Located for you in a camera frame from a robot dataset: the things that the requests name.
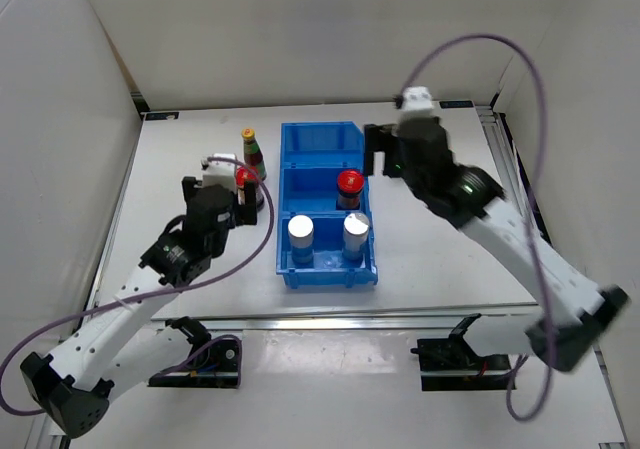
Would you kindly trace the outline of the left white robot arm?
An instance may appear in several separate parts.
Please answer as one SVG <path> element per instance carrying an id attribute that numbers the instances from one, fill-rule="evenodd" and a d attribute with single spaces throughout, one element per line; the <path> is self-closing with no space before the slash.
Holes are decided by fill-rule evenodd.
<path id="1" fill-rule="evenodd" d="M 92 430 L 131 387 L 208 361 L 211 334 L 189 317 L 169 321 L 145 341 L 134 339 L 179 290 L 209 270 L 232 229 L 256 224 L 256 185 L 249 183 L 239 197 L 235 188 L 186 177 L 183 189 L 185 214 L 172 219 L 143 253 L 115 295 L 114 308 L 48 354 L 31 353 L 20 365 L 31 397 L 71 439 Z"/>

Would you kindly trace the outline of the silver-cap white shaker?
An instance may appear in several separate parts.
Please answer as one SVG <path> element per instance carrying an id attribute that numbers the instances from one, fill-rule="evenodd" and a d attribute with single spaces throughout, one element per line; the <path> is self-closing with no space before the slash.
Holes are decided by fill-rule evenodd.
<path id="1" fill-rule="evenodd" d="M 343 221 L 343 256 L 352 261 L 363 257 L 370 231 L 370 220 L 363 212 L 352 212 Z"/>
<path id="2" fill-rule="evenodd" d="M 296 264 L 309 264 L 313 260 L 314 225 L 307 215 L 292 217 L 287 226 L 291 257 Z"/>

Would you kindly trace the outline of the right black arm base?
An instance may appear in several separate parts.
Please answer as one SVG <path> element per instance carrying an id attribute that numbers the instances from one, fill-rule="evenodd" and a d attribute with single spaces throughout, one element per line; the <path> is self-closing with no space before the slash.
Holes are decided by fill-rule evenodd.
<path id="1" fill-rule="evenodd" d="M 507 355 L 469 356 L 449 339 L 418 339 L 410 353 L 423 392 L 505 391 L 512 372 Z"/>

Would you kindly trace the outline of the red-lid chili jar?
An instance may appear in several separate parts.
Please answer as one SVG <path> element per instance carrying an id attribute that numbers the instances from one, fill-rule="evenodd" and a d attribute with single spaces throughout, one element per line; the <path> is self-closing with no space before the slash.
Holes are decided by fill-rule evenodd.
<path id="1" fill-rule="evenodd" d="M 264 206 L 264 196 L 257 178 L 248 169 L 239 167 L 235 175 L 238 201 L 240 205 L 246 204 L 246 188 L 252 186 L 255 192 L 255 202 L 258 210 Z"/>
<path id="2" fill-rule="evenodd" d="M 356 169 L 342 171 L 336 180 L 338 197 L 336 208 L 339 210 L 357 210 L 360 208 L 361 193 L 365 178 Z"/>

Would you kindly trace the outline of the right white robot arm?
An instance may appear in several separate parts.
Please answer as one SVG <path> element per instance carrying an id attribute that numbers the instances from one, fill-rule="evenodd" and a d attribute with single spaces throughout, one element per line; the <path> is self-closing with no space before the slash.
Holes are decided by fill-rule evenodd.
<path id="1" fill-rule="evenodd" d="M 495 354 L 535 355 L 562 373 L 573 371 L 630 298 L 599 286 L 572 267 L 522 217 L 501 185 L 477 166 L 459 164 L 436 116 L 364 128 L 364 173 L 374 155 L 399 164 L 411 193 L 436 216 L 496 259 L 539 304 L 540 316 L 507 324 L 474 314 L 442 343 L 452 362 L 470 369 Z"/>

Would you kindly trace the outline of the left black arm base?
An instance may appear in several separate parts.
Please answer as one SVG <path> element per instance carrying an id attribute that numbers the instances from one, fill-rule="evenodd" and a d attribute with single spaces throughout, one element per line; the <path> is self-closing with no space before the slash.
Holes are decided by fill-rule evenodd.
<path id="1" fill-rule="evenodd" d="M 241 382 L 242 342 L 235 335 L 215 337 L 214 344 L 177 372 L 152 377 L 152 388 L 238 389 Z"/>

